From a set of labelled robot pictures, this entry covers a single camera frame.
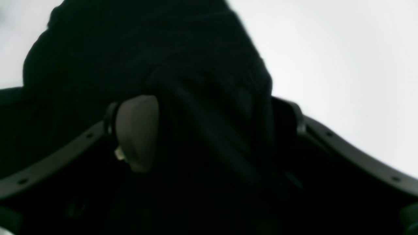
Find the right gripper white right finger image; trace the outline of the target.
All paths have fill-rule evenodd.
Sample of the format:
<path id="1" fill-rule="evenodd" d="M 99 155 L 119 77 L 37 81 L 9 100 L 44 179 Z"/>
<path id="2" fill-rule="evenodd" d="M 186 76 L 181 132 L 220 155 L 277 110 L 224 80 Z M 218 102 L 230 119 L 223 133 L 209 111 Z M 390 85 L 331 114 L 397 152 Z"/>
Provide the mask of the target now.
<path id="1" fill-rule="evenodd" d="M 386 183 L 393 188 L 417 196 L 417 178 L 407 175 L 378 159 L 369 156 L 351 143 L 344 140 L 327 126 L 305 116 L 300 107 L 289 100 L 273 97 L 274 107 L 280 105 L 290 108 L 295 120 L 295 133 L 299 138 L 309 139 L 317 146 L 329 153 L 337 153 L 342 159 L 347 160 L 356 168 Z"/>

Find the right gripper white left finger image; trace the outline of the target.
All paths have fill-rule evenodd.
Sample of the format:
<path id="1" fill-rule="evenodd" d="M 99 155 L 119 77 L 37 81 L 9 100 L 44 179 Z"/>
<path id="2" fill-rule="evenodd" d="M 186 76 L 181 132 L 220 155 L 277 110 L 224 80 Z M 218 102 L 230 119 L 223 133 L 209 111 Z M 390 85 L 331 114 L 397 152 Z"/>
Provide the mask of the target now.
<path id="1" fill-rule="evenodd" d="M 111 103 L 103 120 L 64 147 L 1 179 L 1 199 L 10 198 L 48 179 L 102 138 L 115 145 L 116 158 L 127 162 L 133 172 L 148 172 L 156 155 L 159 117 L 159 102 L 152 95 Z"/>

